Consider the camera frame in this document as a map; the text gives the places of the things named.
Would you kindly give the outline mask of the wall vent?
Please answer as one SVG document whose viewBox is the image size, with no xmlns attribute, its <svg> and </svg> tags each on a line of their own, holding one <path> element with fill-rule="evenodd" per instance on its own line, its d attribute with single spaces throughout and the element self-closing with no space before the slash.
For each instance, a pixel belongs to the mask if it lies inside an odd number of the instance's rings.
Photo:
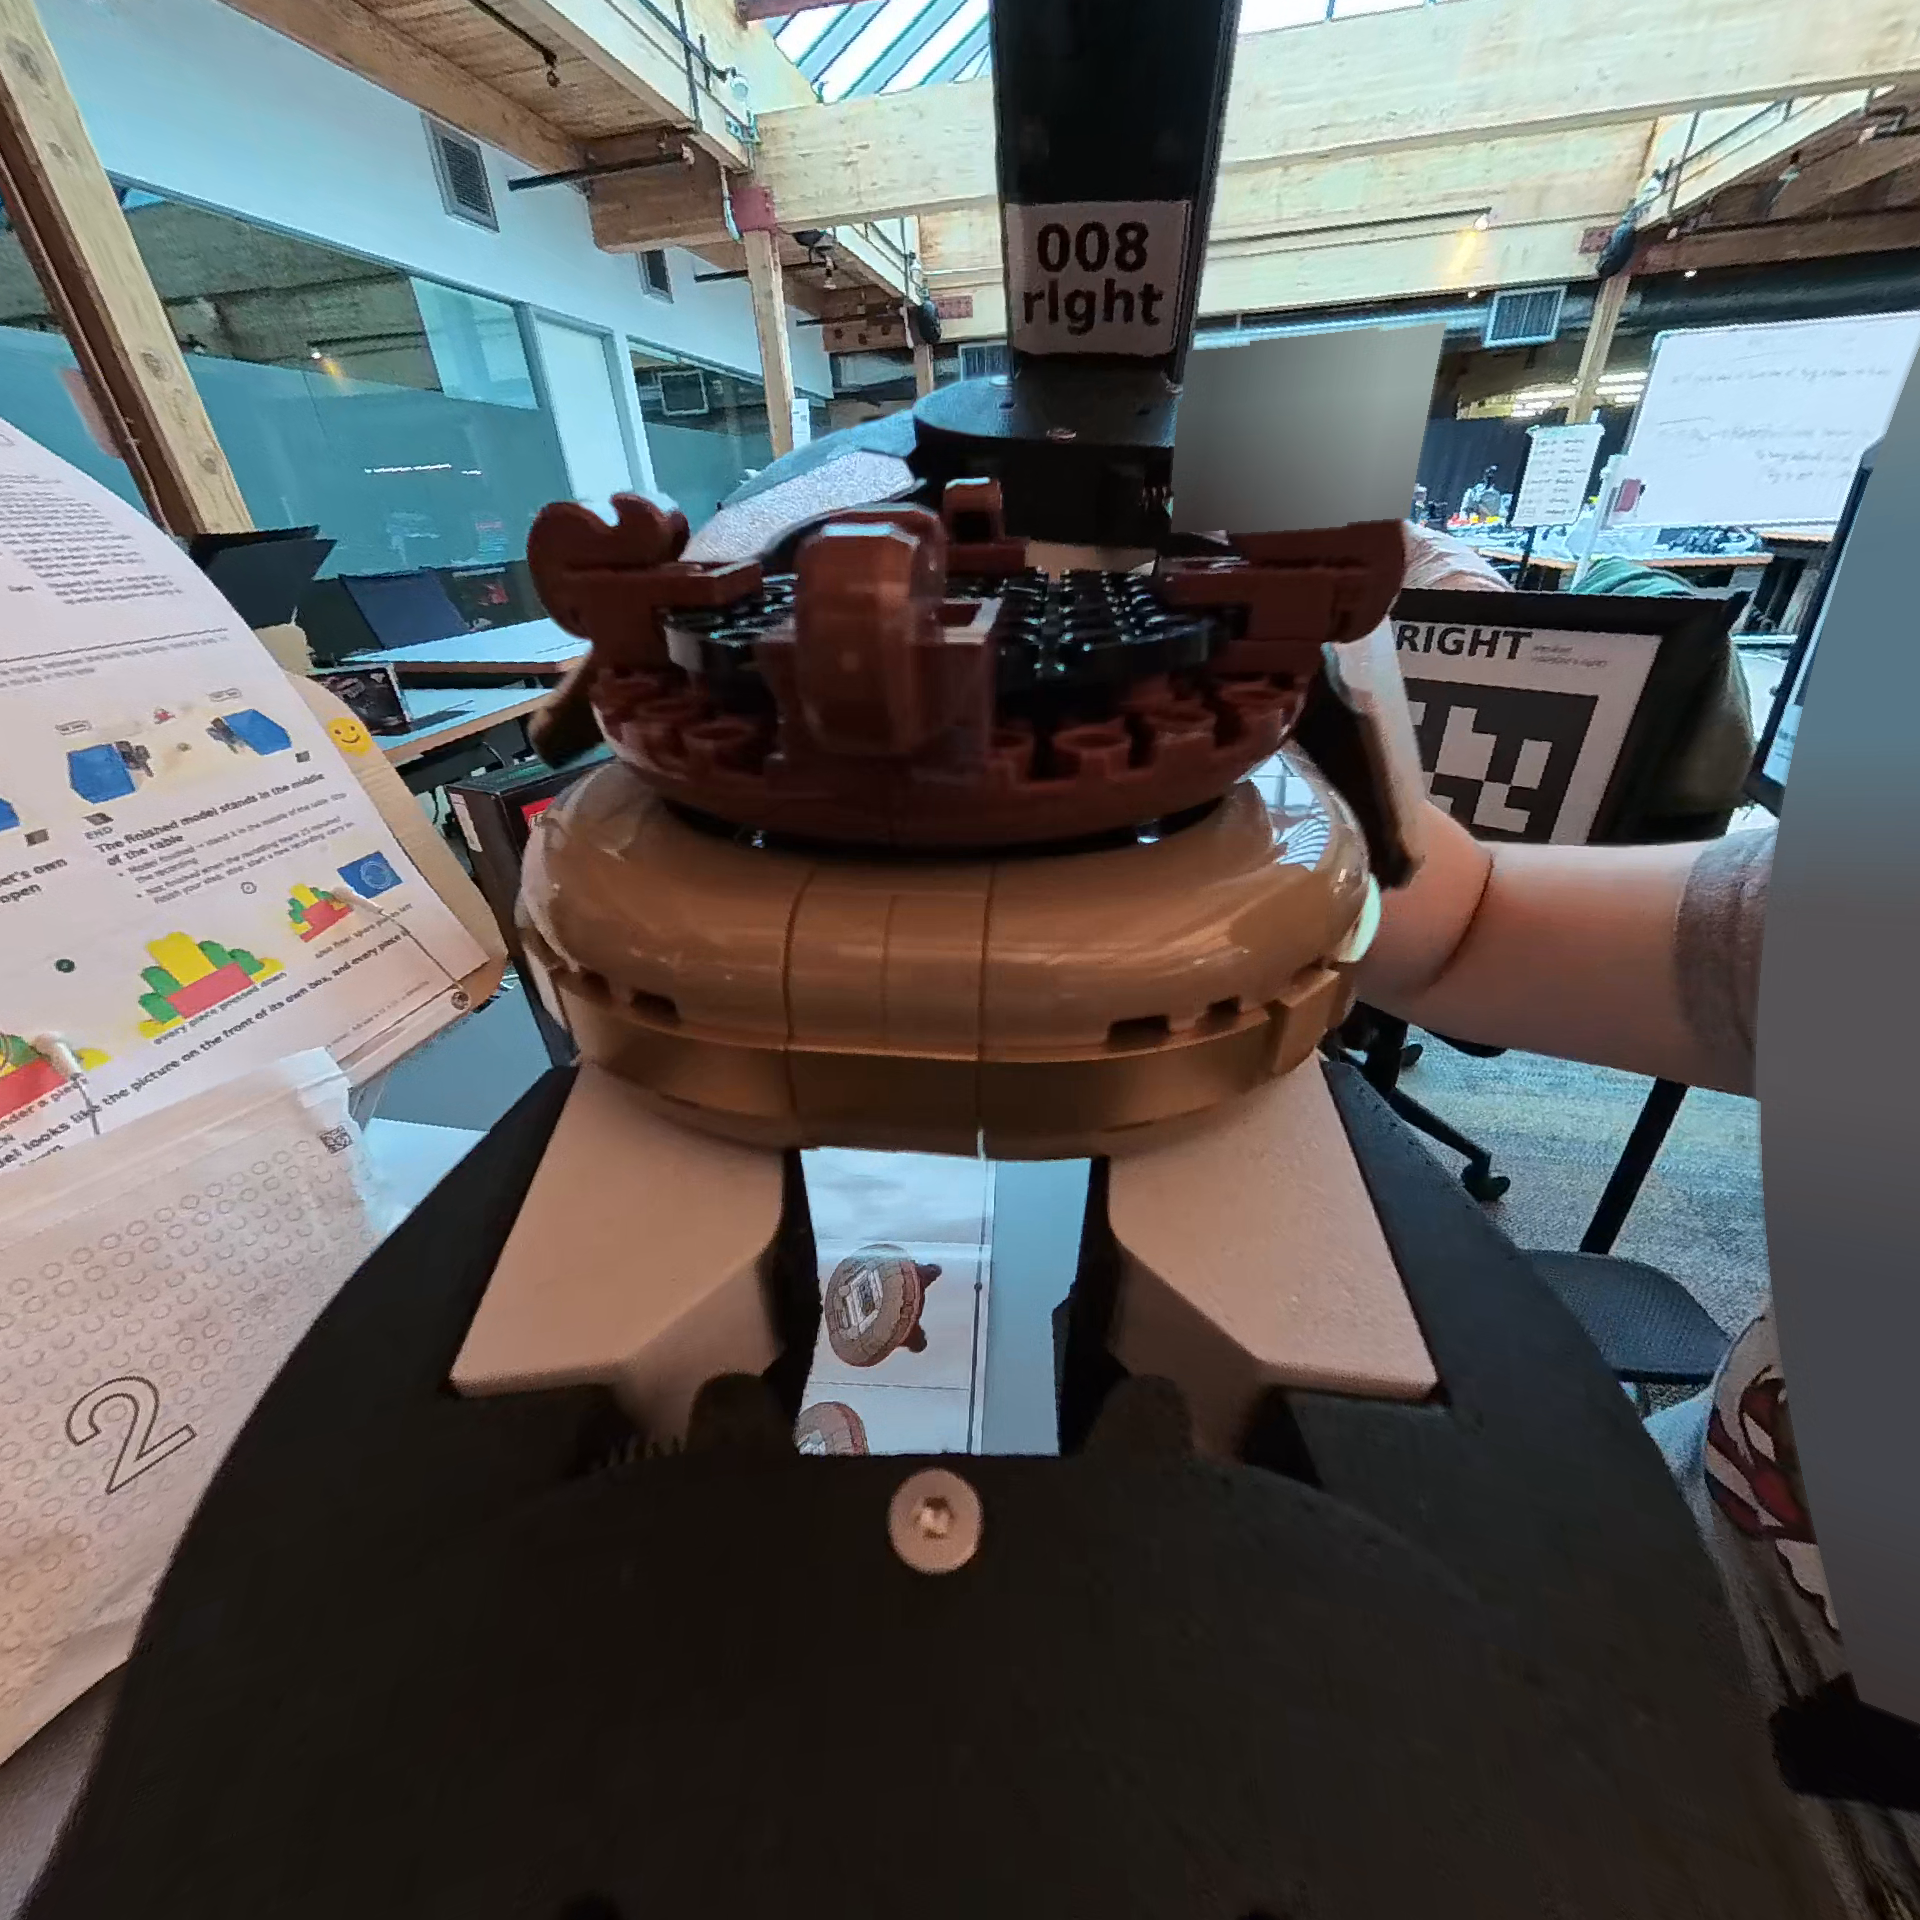
<svg viewBox="0 0 1920 1920">
<path fill-rule="evenodd" d="M 498 232 L 500 217 L 481 144 L 424 109 L 421 129 L 444 214 L 468 228 Z"/>
</svg>

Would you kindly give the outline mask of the tan and brown brick model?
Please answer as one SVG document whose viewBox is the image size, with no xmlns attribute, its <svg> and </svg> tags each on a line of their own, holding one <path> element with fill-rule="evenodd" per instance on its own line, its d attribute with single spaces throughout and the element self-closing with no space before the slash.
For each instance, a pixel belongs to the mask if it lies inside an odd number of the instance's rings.
<svg viewBox="0 0 1920 1920">
<path fill-rule="evenodd" d="M 1392 520 L 1046 563 L 996 481 L 848 455 L 765 531 L 545 506 L 609 759 L 518 928 L 585 1064 L 767 1147 L 1108 1154 L 1310 1060 L 1383 888 L 1297 745 Z"/>
</svg>

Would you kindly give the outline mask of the wooden post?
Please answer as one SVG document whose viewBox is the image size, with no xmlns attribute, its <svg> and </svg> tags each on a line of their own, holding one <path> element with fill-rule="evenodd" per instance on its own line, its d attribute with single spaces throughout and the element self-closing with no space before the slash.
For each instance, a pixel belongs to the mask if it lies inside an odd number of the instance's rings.
<svg viewBox="0 0 1920 1920">
<path fill-rule="evenodd" d="M 2 5 L 6 209 L 110 441 L 168 534 L 253 518 L 35 4 Z"/>
</svg>

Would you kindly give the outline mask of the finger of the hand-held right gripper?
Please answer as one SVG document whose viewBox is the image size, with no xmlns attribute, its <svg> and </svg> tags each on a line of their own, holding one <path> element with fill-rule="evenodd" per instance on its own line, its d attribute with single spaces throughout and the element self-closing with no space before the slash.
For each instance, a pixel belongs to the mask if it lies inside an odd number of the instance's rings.
<svg viewBox="0 0 1920 1920">
<path fill-rule="evenodd" d="M 595 659 L 574 659 L 540 710 L 528 720 L 534 753 L 560 769 L 601 748 L 601 723 L 594 707 Z"/>
<path fill-rule="evenodd" d="M 1297 748 L 1353 816 L 1380 888 L 1403 889 L 1423 863 L 1423 766 L 1387 621 L 1319 649 Z"/>
</svg>

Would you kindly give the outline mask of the small whiteboard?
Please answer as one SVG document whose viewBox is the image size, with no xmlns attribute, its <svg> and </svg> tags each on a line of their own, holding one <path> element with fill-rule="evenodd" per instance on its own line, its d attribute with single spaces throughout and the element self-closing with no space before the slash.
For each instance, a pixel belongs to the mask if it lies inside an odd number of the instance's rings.
<svg viewBox="0 0 1920 1920">
<path fill-rule="evenodd" d="M 1595 417 L 1560 425 L 1531 424 L 1505 523 L 1531 531 L 1575 521 L 1588 501 L 1603 436 L 1606 425 Z"/>
</svg>

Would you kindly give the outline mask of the white background table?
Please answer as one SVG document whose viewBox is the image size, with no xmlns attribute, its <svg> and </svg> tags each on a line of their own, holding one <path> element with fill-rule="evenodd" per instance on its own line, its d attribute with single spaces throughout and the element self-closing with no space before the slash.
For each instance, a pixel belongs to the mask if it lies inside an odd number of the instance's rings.
<svg viewBox="0 0 1920 1920">
<path fill-rule="evenodd" d="M 339 672 L 387 669 L 404 688 L 549 688 L 588 653 L 588 640 L 549 618 L 352 653 Z"/>
</svg>

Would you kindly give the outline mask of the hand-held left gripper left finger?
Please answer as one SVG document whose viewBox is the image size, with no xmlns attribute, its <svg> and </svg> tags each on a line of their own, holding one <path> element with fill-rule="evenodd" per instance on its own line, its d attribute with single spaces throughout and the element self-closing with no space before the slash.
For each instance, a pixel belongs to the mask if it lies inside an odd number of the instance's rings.
<svg viewBox="0 0 1920 1920">
<path fill-rule="evenodd" d="M 818 1337 L 804 1157 L 690 1129 L 605 1070 L 571 1079 L 447 1381 L 691 1403 L 765 1379 L 798 1403 Z"/>
</svg>

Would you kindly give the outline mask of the brick instruction booklet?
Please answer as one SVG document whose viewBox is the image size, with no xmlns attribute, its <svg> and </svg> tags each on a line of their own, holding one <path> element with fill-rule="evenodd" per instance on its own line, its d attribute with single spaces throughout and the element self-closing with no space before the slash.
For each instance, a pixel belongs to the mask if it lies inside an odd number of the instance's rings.
<svg viewBox="0 0 1920 1920">
<path fill-rule="evenodd" d="M 984 1435 L 996 1170 L 982 1157 L 802 1155 L 819 1328 L 804 1456 L 970 1456 Z"/>
</svg>

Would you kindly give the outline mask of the black framed marker sign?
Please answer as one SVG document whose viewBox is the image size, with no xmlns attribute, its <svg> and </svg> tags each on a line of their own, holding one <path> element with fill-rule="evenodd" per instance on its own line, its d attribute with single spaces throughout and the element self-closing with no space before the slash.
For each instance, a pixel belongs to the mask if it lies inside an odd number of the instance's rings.
<svg viewBox="0 0 1920 1920">
<path fill-rule="evenodd" d="M 1427 798 L 1482 841 L 1720 835 L 1755 726 L 1741 592 L 1406 587 L 1392 632 Z"/>
</svg>

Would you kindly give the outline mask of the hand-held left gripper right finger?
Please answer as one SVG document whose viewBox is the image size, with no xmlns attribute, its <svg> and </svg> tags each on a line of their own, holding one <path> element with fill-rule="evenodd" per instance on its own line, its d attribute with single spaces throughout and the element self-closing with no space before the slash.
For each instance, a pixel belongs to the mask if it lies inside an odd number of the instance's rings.
<svg viewBox="0 0 1920 1920">
<path fill-rule="evenodd" d="M 1169 1381 L 1191 1428 L 1256 1428 L 1277 1389 L 1434 1395 L 1328 1064 L 1092 1161 L 1057 1359 L 1060 1428 L 1123 1377 Z"/>
</svg>

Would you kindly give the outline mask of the white patterned paper bag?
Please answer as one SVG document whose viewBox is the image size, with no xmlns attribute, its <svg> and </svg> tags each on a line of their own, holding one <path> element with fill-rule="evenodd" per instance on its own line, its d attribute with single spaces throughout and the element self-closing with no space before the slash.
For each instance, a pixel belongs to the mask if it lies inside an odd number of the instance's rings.
<svg viewBox="0 0 1920 1920">
<path fill-rule="evenodd" d="M 251 1408 L 386 1228 L 303 1049 L 4 1171 L 2 1756 L 121 1666 Z"/>
</svg>

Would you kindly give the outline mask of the person's printed shirt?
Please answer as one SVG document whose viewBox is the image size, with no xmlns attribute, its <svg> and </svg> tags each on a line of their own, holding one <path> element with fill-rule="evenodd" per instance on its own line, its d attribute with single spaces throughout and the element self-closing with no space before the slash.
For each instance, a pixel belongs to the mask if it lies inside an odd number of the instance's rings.
<svg viewBox="0 0 1920 1920">
<path fill-rule="evenodd" d="M 1772 1309 L 1740 1331 L 1706 1389 L 1643 1428 L 1715 1563 L 1764 1711 L 1847 1676 Z"/>
</svg>

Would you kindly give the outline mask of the printed instruction sheet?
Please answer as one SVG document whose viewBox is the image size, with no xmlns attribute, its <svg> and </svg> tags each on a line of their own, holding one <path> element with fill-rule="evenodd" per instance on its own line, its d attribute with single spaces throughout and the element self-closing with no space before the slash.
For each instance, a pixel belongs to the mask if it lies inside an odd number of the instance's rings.
<svg viewBox="0 0 1920 1920">
<path fill-rule="evenodd" d="M 317 696 L 4 425 L 4 1171 L 312 1048 L 358 1085 L 498 987 L 484 907 L 414 857 L 420 804 Z"/>
</svg>

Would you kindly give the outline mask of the black office chair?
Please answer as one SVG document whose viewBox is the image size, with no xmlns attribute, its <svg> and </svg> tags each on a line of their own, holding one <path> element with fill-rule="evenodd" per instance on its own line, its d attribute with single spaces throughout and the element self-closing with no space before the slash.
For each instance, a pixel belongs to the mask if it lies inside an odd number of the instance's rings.
<svg viewBox="0 0 1920 1920">
<path fill-rule="evenodd" d="M 1458 1179 L 1471 1200 L 1488 1206 L 1508 1194 L 1509 1179 L 1494 1168 L 1488 1147 L 1403 1091 L 1403 1072 L 1423 1052 L 1410 1039 L 1403 1019 L 1358 1004 L 1332 1027 L 1322 1052 L 1355 1067 L 1406 1125 L 1458 1155 Z M 1635 1395 L 1650 1387 L 1710 1386 L 1729 1345 L 1717 1321 L 1677 1277 L 1616 1251 L 1685 1095 L 1681 1081 L 1656 1078 L 1650 1083 L 1578 1248 L 1527 1256 L 1614 1377 Z"/>
</svg>

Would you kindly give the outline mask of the person's right forearm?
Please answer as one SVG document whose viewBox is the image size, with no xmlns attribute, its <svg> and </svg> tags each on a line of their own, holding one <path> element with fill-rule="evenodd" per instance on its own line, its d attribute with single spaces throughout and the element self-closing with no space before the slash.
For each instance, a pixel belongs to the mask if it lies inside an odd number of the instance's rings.
<svg viewBox="0 0 1920 1920">
<path fill-rule="evenodd" d="M 1355 998 L 1427 1031 L 1754 1095 L 1777 828 L 1702 844 L 1482 841 L 1426 805 Z"/>
</svg>

